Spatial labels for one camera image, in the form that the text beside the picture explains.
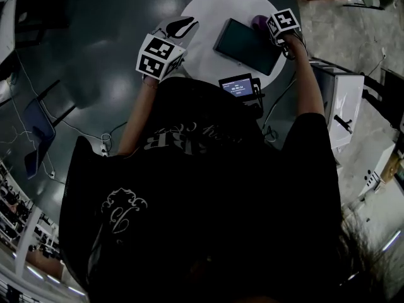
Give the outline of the black faucet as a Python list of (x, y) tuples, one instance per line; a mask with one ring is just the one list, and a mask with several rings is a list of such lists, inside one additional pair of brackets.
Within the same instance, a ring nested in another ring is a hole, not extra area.
[(333, 119), (338, 122), (349, 134), (352, 134), (352, 128), (351, 128), (351, 123), (352, 120), (349, 119), (348, 121), (344, 121), (340, 116), (334, 115)]

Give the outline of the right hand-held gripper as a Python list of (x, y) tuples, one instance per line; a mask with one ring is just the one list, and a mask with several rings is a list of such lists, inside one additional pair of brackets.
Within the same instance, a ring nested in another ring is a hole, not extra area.
[(288, 8), (273, 13), (267, 18), (266, 25), (269, 28), (271, 43), (279, 47), (287, 59), (294, 59), (283, 39), (285, 34), (297, 34), (300, 30), (299, 22), (292, 10)]

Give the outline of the black frame glass cabinet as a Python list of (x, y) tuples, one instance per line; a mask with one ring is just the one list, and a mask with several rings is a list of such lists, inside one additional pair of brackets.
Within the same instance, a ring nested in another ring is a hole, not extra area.
[(15, 35), (36, 33), (32, 40), (16, 41), (15, 48), (40, 45), (47, 30), (69, 27), (68, 0), (16, 0)]

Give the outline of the white desk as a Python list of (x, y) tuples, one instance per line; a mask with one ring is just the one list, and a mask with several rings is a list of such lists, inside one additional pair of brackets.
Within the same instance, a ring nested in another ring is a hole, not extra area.
[(0, 0), (0, 64), (15, 50), (16, 0)]

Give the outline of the brown cardboard box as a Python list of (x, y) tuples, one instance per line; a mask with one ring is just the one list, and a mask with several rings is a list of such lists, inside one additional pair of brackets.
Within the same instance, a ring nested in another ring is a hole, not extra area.
[(402, 159), (396, 153), (391, 154), (381, 173), (381, 180), (383, 183), (388, 184), (389, 181), (392, 180), (394, 175), (397, 173), (399, 166), (401, 165), (401, 161)]

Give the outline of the small black display screen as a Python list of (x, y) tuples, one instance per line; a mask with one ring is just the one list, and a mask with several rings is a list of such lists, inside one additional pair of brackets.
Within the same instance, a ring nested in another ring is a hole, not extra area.
[(219, 86), (234, 95), (244, 97), (253, 94), (252, 76), (250, 73), (224, 78), (218, 81)]

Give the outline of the black frame table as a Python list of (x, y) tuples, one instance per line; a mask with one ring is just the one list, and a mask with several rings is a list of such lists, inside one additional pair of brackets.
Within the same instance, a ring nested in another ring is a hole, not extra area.
[(404, 131), (404, 76), (384, 69), (384, 92), (382, 103), (388, 114), (388, 121), (397, 129)]

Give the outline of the person's right forearm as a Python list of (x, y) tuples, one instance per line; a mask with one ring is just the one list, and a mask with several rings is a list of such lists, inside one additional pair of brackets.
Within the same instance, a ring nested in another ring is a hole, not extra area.
[(295, 57), (297, 114), (315, 113), (324, 116), (321, 91), (309, 62), (304, 44), (293, 34), (286, 34), (283, 36), (283, 39)]

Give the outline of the person's left forearm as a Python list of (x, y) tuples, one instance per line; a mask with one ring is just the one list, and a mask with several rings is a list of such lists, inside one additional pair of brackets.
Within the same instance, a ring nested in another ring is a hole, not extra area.
[(152, 111), (158, 83), (158, 80), (149, 76), (143, 79), (140, 92), (119, 143), (118, 155), (130, 155), (136, 150), (136, 145)]

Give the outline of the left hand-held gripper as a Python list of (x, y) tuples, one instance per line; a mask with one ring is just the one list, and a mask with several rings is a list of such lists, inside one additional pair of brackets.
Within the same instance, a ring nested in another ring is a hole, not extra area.
[(153, 33), (145, 37), (136, 70), (143, 76), (164, 80), (182, 64), (198, 28), (199, 22), (192, 16), (174, 16), (160, 22)]

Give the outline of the white vanity cabinet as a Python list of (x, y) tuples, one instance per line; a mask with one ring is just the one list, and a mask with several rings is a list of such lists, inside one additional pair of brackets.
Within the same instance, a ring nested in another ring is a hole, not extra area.
[(322, 59), (310, 60), (320, 87), (324, 104), (324, 114), (332, 149), (350, 143), (349, 134), (333, 117), (340, 116), (344, 121), (352, 120), (354, 132), (359, 115), (360, 102), (364, 87), (364, 76)]

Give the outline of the dark green box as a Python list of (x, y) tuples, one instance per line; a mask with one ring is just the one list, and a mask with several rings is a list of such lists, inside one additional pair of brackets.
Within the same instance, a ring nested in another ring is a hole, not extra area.
[(281, 48), (258, 31), (229, 18), (215, 42), (213, 50), (269, 76), (281, 56)]

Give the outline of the purple cloth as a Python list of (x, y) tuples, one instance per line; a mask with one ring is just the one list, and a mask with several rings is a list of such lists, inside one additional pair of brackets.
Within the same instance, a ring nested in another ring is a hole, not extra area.
[(257, 15), (251, 21), (251, 28), (256, 31), (267, 32), (269, 30), (267, 21), (267, 16)]

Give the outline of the white appliance with round holes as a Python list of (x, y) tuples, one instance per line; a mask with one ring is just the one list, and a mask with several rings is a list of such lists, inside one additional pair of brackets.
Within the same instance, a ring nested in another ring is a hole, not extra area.
[(374, 189), (381, 182), (381, 173), (394, 147), (395, 144), (390, 140), (386, 142), (371, 141), (364, 146), (360, 154), (358, 173), (362, 183), (359, 192), (360, 196)]

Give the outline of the white shelf of devices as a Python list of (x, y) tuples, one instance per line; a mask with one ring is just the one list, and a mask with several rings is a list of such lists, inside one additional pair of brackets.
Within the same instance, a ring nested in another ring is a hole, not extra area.
[[(33, 201), (26, 196), (0, 160), (0, 241), (13, 251), (14, 256), (33, 209)], [(28, 250), (38, 251), (45, 258), (61, 259), (59, 226), (45, 213), (39, 216)]]

